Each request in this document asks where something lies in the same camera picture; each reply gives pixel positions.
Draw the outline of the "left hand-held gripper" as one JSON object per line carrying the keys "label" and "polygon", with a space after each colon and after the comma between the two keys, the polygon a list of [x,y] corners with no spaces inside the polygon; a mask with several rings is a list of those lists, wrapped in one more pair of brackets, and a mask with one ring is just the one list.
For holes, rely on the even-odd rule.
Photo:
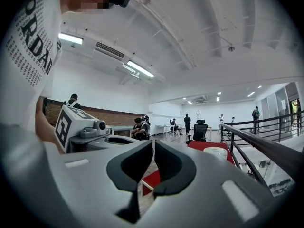
{"label": "left hand-held gripper", "polygon": [[[105,149],[119,149],[123,147],[136,147],[143,143],[132,138],[123,136],[112,136],[104,141],[94,141],[107,136],[110,130],[104,121],[101,121],[83,110],[62,106],[57,124],[55,126],[55,137],[64,153],[72,153],[72,144],[87,144],[88,151]],[[117,144],[112,142],[131,142],[128,144]]]}

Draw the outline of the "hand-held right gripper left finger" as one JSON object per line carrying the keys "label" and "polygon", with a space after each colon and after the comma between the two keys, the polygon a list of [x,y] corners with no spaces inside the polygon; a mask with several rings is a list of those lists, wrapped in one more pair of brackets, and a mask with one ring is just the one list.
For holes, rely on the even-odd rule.
{"label": "hand-held right gripper left finger", "polygon": [[152,161],[152,141],[63,155],[47,145],[46,156],[61,196],[82,227],[136,226],[138,184]]}

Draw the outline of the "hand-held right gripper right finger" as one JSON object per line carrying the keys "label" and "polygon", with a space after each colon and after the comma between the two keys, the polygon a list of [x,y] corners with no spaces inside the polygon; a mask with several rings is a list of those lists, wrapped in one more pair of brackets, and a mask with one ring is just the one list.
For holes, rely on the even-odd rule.
{"label": "hand-held right gripper right finger", "polygon": [[274,204],[265,186],[213,154],[156,140],[155,162],[161,182],[142,228],[251,228]]}

